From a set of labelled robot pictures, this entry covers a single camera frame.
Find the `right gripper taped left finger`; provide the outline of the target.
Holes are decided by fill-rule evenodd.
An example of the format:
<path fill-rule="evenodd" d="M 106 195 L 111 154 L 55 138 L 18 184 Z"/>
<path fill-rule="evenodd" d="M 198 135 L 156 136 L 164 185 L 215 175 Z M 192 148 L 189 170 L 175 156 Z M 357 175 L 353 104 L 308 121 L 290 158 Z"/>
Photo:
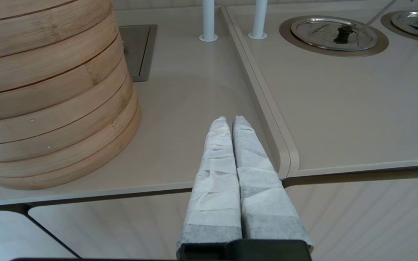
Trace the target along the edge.
<path fill-rule="evenodd" d="M 242 239 L 241 200 L 231 131 L 219 117 L 207 133 L 178 247 Z"/>

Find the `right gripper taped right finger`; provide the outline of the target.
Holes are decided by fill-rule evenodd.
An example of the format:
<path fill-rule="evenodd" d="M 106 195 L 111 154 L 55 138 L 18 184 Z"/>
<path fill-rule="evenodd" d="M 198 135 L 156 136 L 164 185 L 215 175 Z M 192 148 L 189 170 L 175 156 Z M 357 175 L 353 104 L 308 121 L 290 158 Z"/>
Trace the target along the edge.
<path fill-rule="evenodd" d="M 233 120 L 234 157 L 242 208 L 243 236 L 251 240 L 312 241 L 251 124 Z"/>

